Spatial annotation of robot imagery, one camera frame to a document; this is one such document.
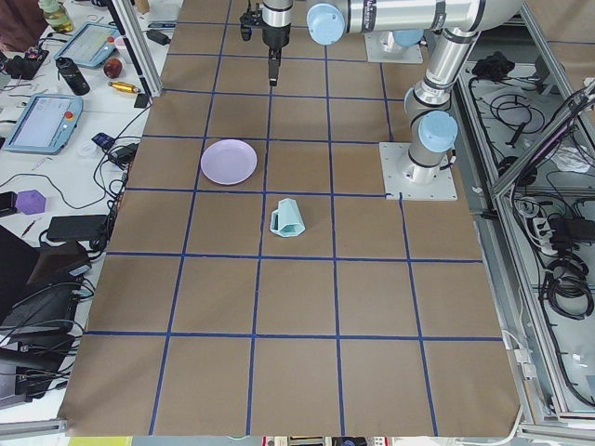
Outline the green glass bottle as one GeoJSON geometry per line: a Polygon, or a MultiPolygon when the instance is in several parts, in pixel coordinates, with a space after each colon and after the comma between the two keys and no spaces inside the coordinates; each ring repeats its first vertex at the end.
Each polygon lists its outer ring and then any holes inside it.
{"type": "Polygon", "coordinates": [[[73,22],[59,0],[39,0],[38,6],[43,11],[47,24],[57,33],[69,33],[73,30],[73,22]]]}

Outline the purple faceted object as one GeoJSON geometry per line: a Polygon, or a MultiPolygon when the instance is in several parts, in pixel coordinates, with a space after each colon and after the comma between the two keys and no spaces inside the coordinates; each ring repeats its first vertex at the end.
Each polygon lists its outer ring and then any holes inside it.
{"type": "Polygon", "coordinates": [[[46,197],[39,190],[22,190],[17,193],[16,207],[25,215],[43,214],[46,197]]]}

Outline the lilac plate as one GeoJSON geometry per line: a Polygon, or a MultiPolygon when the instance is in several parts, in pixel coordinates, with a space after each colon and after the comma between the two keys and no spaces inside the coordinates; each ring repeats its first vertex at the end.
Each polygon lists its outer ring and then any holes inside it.
{"type": "Polygon", "coordinates": [[[201,158],[201,170],[212,182],[231,186],[252,176],[258,165],[256,151],[239,139],[222,139],[210,145],[201,158]]]}

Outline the gold metal cylinder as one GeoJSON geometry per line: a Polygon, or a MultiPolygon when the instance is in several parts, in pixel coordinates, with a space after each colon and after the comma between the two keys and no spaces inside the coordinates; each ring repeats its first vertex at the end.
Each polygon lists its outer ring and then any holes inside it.
{"type": "Polygon", "coordinates": [[[140,92],[140,89],[137,86],[123,82],[109,82],[108,86],[116,91],[127,94],[138,94],[140,92]]]}

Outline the blue teach pendant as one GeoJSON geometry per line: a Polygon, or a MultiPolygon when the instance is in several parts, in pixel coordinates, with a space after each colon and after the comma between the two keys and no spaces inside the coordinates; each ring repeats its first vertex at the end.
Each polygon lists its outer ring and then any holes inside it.
{"type": "Polygon", "coordinates": [[[68,143],[83,109],[81,97],[35,94],[2,149],[15,153],[57,154],[68,143]]]}
{"type": "Polygon", "coordinates": [[[66,58],[78,67],[97,68],[113,53],[119,36],[115,26],[85,22],[54,55],[54,60],[66,58]]]}

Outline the light blue faceted cup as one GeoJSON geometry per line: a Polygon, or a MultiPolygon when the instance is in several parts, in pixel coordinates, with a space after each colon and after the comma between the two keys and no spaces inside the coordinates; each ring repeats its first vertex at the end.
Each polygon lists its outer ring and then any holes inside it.
{"type": "Polygon", "coordinates": [[[270,231],[280,237],[289,238],[301,235],[306,229],[298,203],[291,198],[278,202],[271,213],[270,231]]]}

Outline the black power adapter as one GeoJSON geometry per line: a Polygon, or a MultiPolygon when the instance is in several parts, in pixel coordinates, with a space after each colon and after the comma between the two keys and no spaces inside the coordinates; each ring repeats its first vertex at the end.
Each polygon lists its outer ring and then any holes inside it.
{"type": "Polygon", "coordinates": [[[150,41],[155,42],[160,46],[169,45],[171,42],[171,38],[167,34],[155,29],[147,30],[146,36],[150,41]]]}

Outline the black power brick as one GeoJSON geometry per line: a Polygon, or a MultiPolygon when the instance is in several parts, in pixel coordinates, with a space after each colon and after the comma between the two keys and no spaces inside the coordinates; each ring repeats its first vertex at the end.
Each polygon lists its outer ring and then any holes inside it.
{"type": "Polygon", "coordinates": [[[53,216],[46,238],[51,242],[91,241],[104,231],[106,215],[53,216]]]}

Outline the blue teach pendant far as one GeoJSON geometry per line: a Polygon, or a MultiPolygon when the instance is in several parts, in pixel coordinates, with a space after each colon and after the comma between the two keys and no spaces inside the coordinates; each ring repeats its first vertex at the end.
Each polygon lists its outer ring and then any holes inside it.
{"type": "Polygon", "coordinates": [[[119,36],[115,26],[85,22],[54,55],[54,60],[66,58],[78,67],[97,68],[113,53],[119,36]]]}

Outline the black water bottle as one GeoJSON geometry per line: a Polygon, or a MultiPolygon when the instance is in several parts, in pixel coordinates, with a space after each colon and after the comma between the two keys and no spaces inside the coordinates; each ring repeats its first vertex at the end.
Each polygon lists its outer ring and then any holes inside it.
{"type": "Polygon", "coordinates": [[[72,59],[64,57],[57,58],[56,67],[59,76],[76,96],[84,96],[90,92],[90,86],[86,78],[72,59]]]}

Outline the blue teach pendant near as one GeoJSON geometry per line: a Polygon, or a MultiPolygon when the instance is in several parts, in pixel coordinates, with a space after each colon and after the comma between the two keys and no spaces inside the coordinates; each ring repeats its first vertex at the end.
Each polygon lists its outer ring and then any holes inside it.
{"type": "Polygon", "coordinates": [[[81,97],[35,94],[2,149],[15,153],[57,154],[68,143],[83,109],[81,97]]]}

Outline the aluminium frame post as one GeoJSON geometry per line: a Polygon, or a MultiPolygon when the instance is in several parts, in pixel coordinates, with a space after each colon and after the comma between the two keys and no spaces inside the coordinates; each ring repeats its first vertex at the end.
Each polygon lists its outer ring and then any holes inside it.
{"type": "Polygon", "coordinates": [[[151,98],[157,98],[163,83],[154,64],[146,36],[140,28],[137,10],[130,1],[108,2],[108,9],[116,28],[124,37],[129,57],[139,77],[142,90],[151,98]]]}

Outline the red apple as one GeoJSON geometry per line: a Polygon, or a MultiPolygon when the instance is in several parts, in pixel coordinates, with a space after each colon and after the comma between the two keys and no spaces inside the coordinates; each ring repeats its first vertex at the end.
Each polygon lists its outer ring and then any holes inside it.
{"type": "Polygon", "coordinates": [[[118,78],[123,70],[123,64],[118,58],[109,58],[103,65],[103,72],[109,79],[118,78]]]}

